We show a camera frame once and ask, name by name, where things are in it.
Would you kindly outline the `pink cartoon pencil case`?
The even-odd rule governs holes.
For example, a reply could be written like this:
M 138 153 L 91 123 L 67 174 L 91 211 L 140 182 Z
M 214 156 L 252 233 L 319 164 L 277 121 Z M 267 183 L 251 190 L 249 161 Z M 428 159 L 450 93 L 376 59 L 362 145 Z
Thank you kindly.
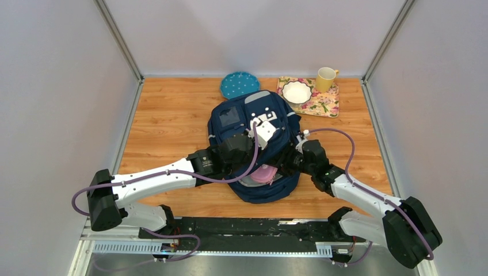
M 276 167 L 263 164 L 249 175 L 251 186 L 271 185 L 275 179 L 277 171 L 278 169 Z

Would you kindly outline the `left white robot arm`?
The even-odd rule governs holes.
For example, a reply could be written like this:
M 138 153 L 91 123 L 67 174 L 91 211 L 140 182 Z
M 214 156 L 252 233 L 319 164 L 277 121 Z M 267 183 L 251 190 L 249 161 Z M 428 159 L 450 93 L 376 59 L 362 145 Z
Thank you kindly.
M 176 223 L 169 219 L 168 208 L 140 204 L 139 200 L 165 191 L 238 181 L 250 172 L 258 151 L 255 138 L 240 134 L 166 166 L 119 175 L 99 170 L 86 191 L 91 230 L 132 225 L 170 238 Z

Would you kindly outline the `navy blue student backpack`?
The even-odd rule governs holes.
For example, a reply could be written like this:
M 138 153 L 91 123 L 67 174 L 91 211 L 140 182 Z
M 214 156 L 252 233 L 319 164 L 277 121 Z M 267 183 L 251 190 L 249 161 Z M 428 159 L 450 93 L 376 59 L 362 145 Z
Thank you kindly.
M 254 169 L 264 164 L 278 167 L 285 161 L 285 152 L 298 142 L 301 117 L 275 92 L 256 91 L 219 104 L 208 121 L 209 143 L 221 144 L 233 135 L 251 130 L 254 118 L 269 121 L 276 128 L 266 148 L 259 152 Z M 265 204 L 289 196 L 297 187 L 299 177 L 297 171 L 279 170 L 271 184 L 258 184 L 246 176 L 229 183 L 229 187 L 245 202 Z

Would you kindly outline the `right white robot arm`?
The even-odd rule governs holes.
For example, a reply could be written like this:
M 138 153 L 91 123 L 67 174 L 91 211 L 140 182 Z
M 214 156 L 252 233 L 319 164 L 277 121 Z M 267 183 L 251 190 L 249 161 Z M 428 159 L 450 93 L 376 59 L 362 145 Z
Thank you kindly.
M 329 216 L 328 233 L 336 241 L 361 237 L 387 248 L 404 267 L 415 268 L 433 258 L 443 238 L 420 200 L 380 193 L 331 164 L 318 140 L 289 145 L 279 158 L 279 169 L 304 173 L 315 187 L 348 201 L 367 214 L 342 207 Z

